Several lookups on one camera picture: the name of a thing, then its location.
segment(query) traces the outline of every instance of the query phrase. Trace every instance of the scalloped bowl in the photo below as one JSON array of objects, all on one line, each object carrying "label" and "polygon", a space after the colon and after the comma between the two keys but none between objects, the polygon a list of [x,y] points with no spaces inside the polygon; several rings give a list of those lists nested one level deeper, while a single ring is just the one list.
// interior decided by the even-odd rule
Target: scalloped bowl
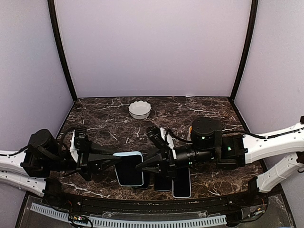
[{"label": "scalloped bowl", "polygon": [[135,101],[129,106],[130,115],[137,120],[147,118],[151,112],[151,105],[146,101]]}]

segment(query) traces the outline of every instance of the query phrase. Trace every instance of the marble countertop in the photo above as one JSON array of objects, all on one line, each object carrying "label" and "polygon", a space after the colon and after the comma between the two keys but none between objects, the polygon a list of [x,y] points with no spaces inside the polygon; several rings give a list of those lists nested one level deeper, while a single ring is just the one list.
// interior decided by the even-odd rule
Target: marble countertop
[{"label": "marble countertop", "polygon": [[[144,120],[133,119],[128,105],[144,100],[151,104],[150,116]],[[143,155],[154,145],[146,135],[146,128],[152,125],[171,128],[179,137],[187,138],[188,129],[199,116],[220,120],[225,130],[242,130],[242,125],[227,98],[224,97],[117,97],[82,98],[71,110],[62,132],[72,125],[84,125],[90,140],[109,146],[118,152],[141,151]],[[65,139],[69,146],[71,133]],[[247,182],[263,173],[260,162],[246,165],[232,171],[217,169],[215,163],[196,164],[190,170],[192,183],[191,198],[227,195],[247,190]],[[51,177],[60,180],[63,191],[83,196],[118,200],[176,200],[171,192],[153,189],[153,180],[147,190],[121,187],[113,167],[93,175],[86,182],[79,174],[63,177],[52,172]]]}]

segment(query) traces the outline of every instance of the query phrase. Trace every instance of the smartphone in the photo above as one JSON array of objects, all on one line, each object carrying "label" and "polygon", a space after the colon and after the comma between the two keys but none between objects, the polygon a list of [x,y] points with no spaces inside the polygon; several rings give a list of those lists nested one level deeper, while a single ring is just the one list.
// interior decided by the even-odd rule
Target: smartphone
[{"label": "smartphone", "polygon": [[176,170],[176,178],[173,179],[172,194],[174,198],[191,197],[190,169],[188,167]]},{"label": "smartphone", "polygon": [[172,179],[167,179],[159,174],[154,177],[154,190],[155,191],[171,191]]},{"label": "smartphone", "polygon": [[150,173],[143,172],[143,185],[135,187],[136,189],[148,189],[150,185]]},{"label": "smartphone", "polygon": [[121,162],[115,164],[115,172],[118,183],[124,187],[136,187],[143,185],[143,172],[137,171],[136,166],[143,162],[142,153],[139,151],[119,152],[113,156],[121,157]]}]

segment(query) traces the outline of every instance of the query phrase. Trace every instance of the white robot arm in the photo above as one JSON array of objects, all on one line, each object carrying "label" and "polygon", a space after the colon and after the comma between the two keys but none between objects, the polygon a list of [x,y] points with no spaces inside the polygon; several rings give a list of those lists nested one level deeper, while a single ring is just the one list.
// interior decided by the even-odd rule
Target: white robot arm
[{"label": "white robot arm", "polygon": [[[71,163],[75,163],[73,166],[76,167],[78,154],[75,146],[73,147],[73,139],[70,148],[70,160],[72,160]],[[260,135],[245,134],[243,135],[243,145],[247,150],[245,164],[287,153],[273,168],[257,177],[256,186],[261,193],[269,192],[275,185],[288,178],[292,173],[304,168],[304,124],[302,122],[275,132]],[[173,158],[176,159],[176,151],[174,148],[171,149],[174,152]],[[20,152],[13,156],[10,156],[10,154],[15,154],[15,152],[0,151],[0,154],[2,155],[0,157],[0,171],[7,173],[7,175],[0,176],[0,181],[29,190],[40,196],[43,195],[42,191],[45,188],[44,179],[29,177],[28,173],[20,165],[25,160],[25,152]],[[106,155],[104,159],[111,159],[111,157]]]},{"label": "white robot arm", "polygon": [[304,125],[297,123],[294,126],[259,136],[261,138],[244,135],[243,144],[248,149],[245,154],[246,164],[292,152],[270,170],[257,177],[259,192],[267,193],[292,173],[304,167],[304,152],[302,152],[304,151]]}]

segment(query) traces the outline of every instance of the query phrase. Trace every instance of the black cylindrical motor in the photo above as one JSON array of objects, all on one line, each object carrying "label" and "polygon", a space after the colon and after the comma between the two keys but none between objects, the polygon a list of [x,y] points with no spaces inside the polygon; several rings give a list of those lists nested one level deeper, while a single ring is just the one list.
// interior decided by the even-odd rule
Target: black cylindrical motor
[{"label": "black cylindrical motor", "polygon": [[191,141],[198,151],[221,146],[222,122],[208,117],[200,117],[193,121]]},{"label": "black cylindrical motor", "polygon": [[42,146],[47,151],[51,152],[58,151],[58,143],[48,129],[41,129],[35,134],[32,134],[28,144],[35,148]]},{"label": "black cylindrical motor", "polygon": [[175,149],[177,168],[189,167],[192,164],[209,162],[212,154],[210,151],[197,151],[193,145],[185,145]]},{"label": "black cylindrical motor", "polygon": [[177,168],[189,167],[195,163],[206,163],[215,156],[215,148],[222,144],[222,123],[207,117],[193,121],[191,130],[192,145],[175,149]]}]

